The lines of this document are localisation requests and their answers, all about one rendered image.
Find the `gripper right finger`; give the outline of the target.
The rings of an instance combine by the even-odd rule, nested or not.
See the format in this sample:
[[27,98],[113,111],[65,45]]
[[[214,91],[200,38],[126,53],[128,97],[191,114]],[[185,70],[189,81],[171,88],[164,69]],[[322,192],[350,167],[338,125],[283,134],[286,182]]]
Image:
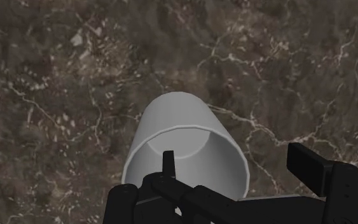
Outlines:
[[289,143],[287,169],[325,203],[321,224],[358,224],[358,167]]

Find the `white cup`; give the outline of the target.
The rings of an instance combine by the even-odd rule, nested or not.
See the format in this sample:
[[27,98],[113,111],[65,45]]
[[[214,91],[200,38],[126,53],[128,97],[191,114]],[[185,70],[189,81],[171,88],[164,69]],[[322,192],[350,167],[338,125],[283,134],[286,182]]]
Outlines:
[[241,148],[200,98],[169,92],[144,110],[128,152],[121,182],[141,186],[162,171],[164,151],[174,152],[176,178],[203,185],[230,199],[246,197],[250,172]]

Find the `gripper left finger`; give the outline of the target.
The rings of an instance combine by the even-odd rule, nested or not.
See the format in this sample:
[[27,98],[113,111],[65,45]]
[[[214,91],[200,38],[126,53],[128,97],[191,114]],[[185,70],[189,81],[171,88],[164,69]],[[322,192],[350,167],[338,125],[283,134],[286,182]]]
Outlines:
[[236,202],[202,185],[176,179],[174,152],[164,151],[162,171],[148,174],[141,187],[110,189],[102,224],[238,224]]

